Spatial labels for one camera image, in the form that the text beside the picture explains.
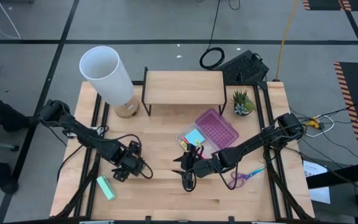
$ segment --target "small potted plant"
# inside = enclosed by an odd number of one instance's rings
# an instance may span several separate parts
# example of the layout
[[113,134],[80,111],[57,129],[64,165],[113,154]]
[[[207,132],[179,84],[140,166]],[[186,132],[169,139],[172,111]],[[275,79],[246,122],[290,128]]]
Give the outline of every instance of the small potted plant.
[[247,96],[247,91],[234,91],[233,102],[234,112],[240,116],[248,115],[255,109],[254,103]]

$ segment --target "white cylinder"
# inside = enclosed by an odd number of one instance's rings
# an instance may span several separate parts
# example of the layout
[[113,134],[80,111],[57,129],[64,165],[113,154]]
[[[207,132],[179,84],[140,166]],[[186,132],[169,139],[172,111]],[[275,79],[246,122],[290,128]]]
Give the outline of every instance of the white cylinder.
[[87,51],[80,60],[80,72],[101,97],[112,106],[128,103],[134,86],[118,53],[105,46]]

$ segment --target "purple scissors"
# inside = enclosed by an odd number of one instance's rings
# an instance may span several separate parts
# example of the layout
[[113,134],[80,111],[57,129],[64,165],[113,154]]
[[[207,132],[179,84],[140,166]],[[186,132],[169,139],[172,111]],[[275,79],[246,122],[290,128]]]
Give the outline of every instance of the purple scissors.
[[250,174],[237,173],[237,177],[236,177],[236,172],[232,172],[231,177],[233,178],[233,180],[229,183],[229,186],[233,188],[234,183],[235,183],[236,178],[237,178],[236,188],[242,187],[249,178],[253,177],[255,174],[259,173],[260,171],[262,171],[264,169],[265,169],[264,167],[260,168],[260,169],[257,169],[255,171],[251,172]]

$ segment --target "wooden shelf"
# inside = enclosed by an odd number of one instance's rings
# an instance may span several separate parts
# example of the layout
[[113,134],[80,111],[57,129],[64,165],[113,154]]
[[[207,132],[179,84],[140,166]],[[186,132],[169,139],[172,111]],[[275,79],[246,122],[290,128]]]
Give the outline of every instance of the wooden shelf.
[[226,105],[222,72],[148,71],[145,68],[142,102],[151,114],[151,105]]

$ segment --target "wooden table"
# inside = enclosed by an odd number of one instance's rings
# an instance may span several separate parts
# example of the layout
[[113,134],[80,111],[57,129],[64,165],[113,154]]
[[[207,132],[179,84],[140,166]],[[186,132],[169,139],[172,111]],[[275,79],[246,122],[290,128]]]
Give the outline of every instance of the wooden table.
[[[260,133],[256,111],[245,117],[233,113],[231,95],[234,90],[238,89],[248,90],[249,98],[255,101],[251,86],[226,87],[228,103],[223,116],[240,135],[233,145],[238,145]],[[262,90],[259,92],[267,126],[269,124],[263,92]],[[274,117],[289,112],[283,83],[268,83],[268,92]],[[135,86],[135,95],[139,100],[141,94],[142,87]],[[75,111],[75,117],[84,125],[90,125],[95,98],[96,91],[89,83],[84,82]],[[102,160],[99,175],[105,175],[109,179],[117,198],[107,201],[101,189],[96,186],[91,218],[144,220],[145,216],[151,215],[153,220],[226,221],[228,216],[234,216],[236,221],[274,221],[268,174],[265,170],[236,190],[228,190],[217,174],[209,175],[197,179],[196,189],[192,193],[183,190],[181,177],[171,171],[180,168],[180,163],[172,160],[183,154],[183,149],[176,142],[175,136],[209,108],[210,106],[206,105],[155,105],[151,117],[147,115],[144,108],[140,108],[139,113],[130,119],[119,118],[113,110],[110,110],[107,122],[110,130],[106,133],[106,138],[116,138],[127,133],[138,135],[143,145],[142,157],[153,168],[154,177],[147,180],[141,176],[131,175],[124,183],[121,183],[112,178],[111,169],[114,167]],[[130,140],[123,139],[122,142],[128,144]],[[69,140],[65,157],[78,146],[76,139]],[[296,141],[291,142],[288,147],[298,149]],[[263,167],[265,164],[262,152],[261,147],[246,155],[239,164],[239,172],[248,173]],[[51,215],[57,214],[77,190],[84,155],[85,150],[78,152],[62,169]],[[284,149],[282,161],[289,191],[305,211],[314,216],[299,154]],[[229,173],[224,175],[227,181],[231,179]],[[285,217],[282,194],[278,188],[277,192],[281,216]],[[85,214],[88,196],[89,193],[85,192],[81,214]]]

